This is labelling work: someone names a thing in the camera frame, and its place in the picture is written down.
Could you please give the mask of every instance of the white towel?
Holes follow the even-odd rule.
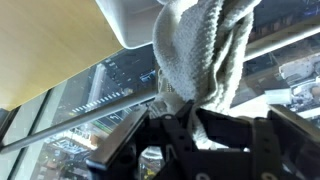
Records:
[[[253,8],[260,1],[161,0],[165,6],[154,27],[154,53],[176,93],[184,101],[195,100],[196,141],[207,139],[195,109],[228,113],[242,74]]]

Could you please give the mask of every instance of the wooden ceiling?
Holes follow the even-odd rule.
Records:
[[[121,49],[94,0],[0,3],[0,108],[11,110]]]

